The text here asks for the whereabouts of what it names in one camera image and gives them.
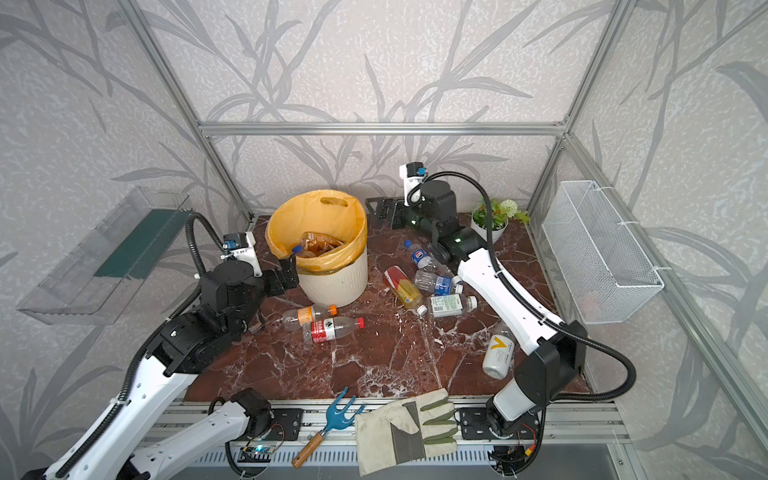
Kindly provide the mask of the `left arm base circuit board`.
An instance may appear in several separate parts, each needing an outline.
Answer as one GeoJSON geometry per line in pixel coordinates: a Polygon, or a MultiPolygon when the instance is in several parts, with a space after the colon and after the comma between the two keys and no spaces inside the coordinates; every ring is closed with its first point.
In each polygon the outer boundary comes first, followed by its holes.
{"type": "Polygon", "coordinates": [[[237,462],[245,465],[268,464],[276,457],[280,443],[252,443],[237,449],[237,462]]]}

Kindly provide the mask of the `orange label bottle orange cap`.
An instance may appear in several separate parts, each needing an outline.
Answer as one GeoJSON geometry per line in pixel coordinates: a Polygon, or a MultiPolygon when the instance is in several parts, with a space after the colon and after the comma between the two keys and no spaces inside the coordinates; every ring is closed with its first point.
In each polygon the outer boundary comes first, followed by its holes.
{"type": "Polygon", "coordinates": [[[313,321],[335,317],[338,309],[335,305],[311,305],[286,311],[280,320],[286,331],[297,331],[313,321]]]}

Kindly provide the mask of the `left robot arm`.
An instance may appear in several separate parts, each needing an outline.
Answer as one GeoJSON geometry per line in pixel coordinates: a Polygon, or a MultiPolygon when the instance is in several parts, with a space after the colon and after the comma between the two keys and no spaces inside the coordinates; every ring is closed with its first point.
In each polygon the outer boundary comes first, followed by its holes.
{"type": "Polygon", "coordinates": [[[181,432],[139,446],[177,395],[249,330],[263,301],[299,284],[296,259],[255,271],[238,257],[202,270],[196,291],[141,345],[110,406],[62,457],[27,479],[166,479],[213,447],[271,426],[270,404],[252,389],[181,432]]]}

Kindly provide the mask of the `brown Nescafe coffee bottle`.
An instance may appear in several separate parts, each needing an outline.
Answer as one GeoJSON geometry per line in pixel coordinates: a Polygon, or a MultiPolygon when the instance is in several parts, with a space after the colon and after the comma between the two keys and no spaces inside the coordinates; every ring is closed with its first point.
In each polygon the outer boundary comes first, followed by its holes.
{"type": "Polygon", "coordinates": [[[317,258],[343,247],[345,242],[327,234],[305,232],[301,237],[300,244],[304,249],[303,258],[317,258]]]}

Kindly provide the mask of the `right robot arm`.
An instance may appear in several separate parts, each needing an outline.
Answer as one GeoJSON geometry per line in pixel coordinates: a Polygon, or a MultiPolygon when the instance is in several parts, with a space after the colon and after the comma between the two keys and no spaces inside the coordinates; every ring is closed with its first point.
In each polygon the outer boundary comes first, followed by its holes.
{"type": "Polygon", "coordinates": [[[430,252],[456,268],[458,277],[496,312],[525,353],[513,379],[486,404],[495,436],[510,436],[528,416],[553,402],[613,400],[635,385],[637,371],[628,357],[590,339],[581,323],[567,323],[544,307],[500,264],[492,241],[460,223],[455,194],[447,182],[418,182],[402,199],[373,197],[365,205],[375,220],[388,221],[394,229],[411,228],[428,238],[430,252]],[[566,392],[583,372],[587,349],[624,366],[626,377],[619,386],[591,394],[566,392]]]}

